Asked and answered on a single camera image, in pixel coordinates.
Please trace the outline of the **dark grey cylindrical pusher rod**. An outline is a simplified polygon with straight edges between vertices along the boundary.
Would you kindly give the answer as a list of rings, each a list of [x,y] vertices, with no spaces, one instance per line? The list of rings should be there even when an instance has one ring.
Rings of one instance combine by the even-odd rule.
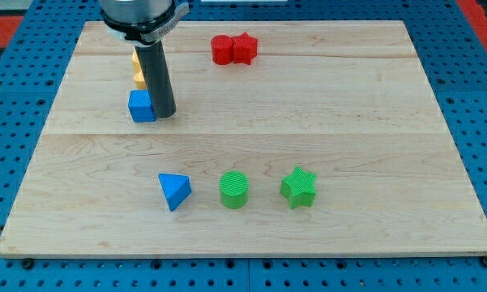
[[[160,41],[148,47],[136,47],[135,52],[157,118],[169,118],[176,112],[173,88],[163,45]]]

